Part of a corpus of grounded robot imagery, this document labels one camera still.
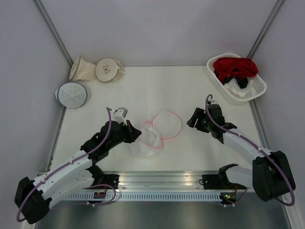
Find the pink-trimmed mesh laundry bag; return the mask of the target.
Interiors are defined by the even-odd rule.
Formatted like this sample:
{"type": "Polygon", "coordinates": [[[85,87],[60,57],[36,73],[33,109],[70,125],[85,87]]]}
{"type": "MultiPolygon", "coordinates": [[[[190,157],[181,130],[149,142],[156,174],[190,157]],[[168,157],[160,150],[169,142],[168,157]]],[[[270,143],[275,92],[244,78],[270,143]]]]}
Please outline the pink-trimmed mesh laundry bag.
{"type": "Polygon", "coordinates": [[[162,111],[152,121],[146,120],[141,124],[142,134],[130,145],[130,152],[137,158],[155,157],[163,151],[164,141],[177,137],[182,126],[178,115],[162,111]]]}

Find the red bra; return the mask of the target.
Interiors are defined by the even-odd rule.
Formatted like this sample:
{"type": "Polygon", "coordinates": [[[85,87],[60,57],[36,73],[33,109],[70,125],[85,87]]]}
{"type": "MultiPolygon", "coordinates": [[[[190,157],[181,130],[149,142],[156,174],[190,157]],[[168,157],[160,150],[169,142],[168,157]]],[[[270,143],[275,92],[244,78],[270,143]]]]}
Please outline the red bra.
{"type": "Polygon", "coordinates": [[[227,79],[253,78],[259,71],[250,58],[222,57],[213,63],[217,79],[225,84],[227,79]]]}

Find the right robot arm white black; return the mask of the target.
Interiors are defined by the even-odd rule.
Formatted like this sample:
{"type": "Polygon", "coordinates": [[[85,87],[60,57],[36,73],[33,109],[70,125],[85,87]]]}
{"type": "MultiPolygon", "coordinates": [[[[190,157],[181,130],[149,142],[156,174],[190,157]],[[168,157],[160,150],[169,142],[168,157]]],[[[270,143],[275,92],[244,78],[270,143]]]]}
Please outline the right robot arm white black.
{"type": "Polygon", "coordinates": [[[289,205],[294,204],[296,185],[285,153],[272,152],[248,139],[237,126],[225,121],[217,104],[208,104],[205,109],[197,107],[187,125],[211,134],[251,165],[251,169],[238,164],[228,164],[219,168],[217,182],[222,189],[231,189],[233,186],[250,188],[265,202],[279,199],[280,196],[289,193],[289,205]]]}

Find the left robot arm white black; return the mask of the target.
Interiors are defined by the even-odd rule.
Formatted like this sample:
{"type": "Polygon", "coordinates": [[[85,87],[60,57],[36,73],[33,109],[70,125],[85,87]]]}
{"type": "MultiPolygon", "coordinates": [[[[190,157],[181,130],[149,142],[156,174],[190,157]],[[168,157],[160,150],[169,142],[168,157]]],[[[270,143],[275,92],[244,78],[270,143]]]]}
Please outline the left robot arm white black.
{"type": "Polygon", "coordinates": [[[115,191],[105,179],[97,163],[121,143],[134,143],[141,131],[130,121],[108,121],[62,165],[34,179],[23,178],[17,187],[14,202],[18,207],[16,220],[34,224],[44,218],[61,200],[82,189],[105,188],[115,191]]]}

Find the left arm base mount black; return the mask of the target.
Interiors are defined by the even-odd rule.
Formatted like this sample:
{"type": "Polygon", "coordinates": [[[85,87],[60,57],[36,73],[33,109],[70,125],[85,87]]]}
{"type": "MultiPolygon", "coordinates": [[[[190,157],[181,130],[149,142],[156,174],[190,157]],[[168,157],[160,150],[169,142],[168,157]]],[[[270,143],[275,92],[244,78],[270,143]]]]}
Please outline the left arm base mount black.
{"type": "Polygon", "coordinates": [[[92,185],[107,184],[112,186],[114,189],[117,189],[119,178],[120,176],[118,174],[104,174],[103,177],[95,179],[92,185]]]}

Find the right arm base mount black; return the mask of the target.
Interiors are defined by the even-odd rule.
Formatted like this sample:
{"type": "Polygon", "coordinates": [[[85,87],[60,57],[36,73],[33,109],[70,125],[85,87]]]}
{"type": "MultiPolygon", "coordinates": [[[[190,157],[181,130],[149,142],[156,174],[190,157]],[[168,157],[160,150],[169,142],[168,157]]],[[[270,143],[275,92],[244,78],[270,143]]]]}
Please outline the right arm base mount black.
{"type": "Polygon", "coordinates": [[[245,186],[239,184],[222,184],[217,174],[204,174],[200,183],[203,185],[204,190],[244,190],[245,186]]]}

